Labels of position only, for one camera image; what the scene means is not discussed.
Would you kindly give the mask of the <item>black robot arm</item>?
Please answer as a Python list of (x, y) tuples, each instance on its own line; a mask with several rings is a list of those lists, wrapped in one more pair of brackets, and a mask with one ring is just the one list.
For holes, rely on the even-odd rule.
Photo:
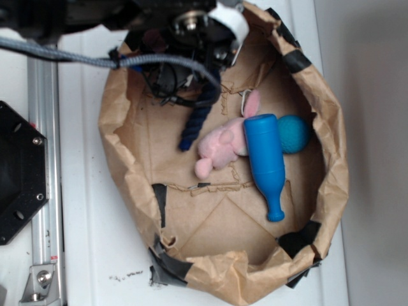
[[(65, 34), (97, 26), (126, 30), (130, 55), (112, 50), (92, 58), (56, 50)], [(249, 33), (241, 1), (2, 1), (1, 27), (21, 40), (1, 48), (52, 62), (131, 68), (162, 103), (213, 105), (220, 74), (234, 65)]]

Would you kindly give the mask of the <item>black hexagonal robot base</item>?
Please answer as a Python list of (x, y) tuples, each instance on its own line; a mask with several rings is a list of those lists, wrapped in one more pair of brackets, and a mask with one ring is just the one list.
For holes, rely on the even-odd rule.
[(9, 244), (47, 198), (47, 139), (1, 102), (1, 245)]

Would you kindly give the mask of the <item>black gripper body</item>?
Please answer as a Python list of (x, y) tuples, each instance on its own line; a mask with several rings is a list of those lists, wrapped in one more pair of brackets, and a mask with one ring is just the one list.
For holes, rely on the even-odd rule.
[(124, 28), (131, 50), (154, 56), (134, 69), (163, 102), (186, 102), (180, 93), (196, 89), (196, 102), (216, 102), (220, 74), (249, 33), (242, 1), (127, 1)]

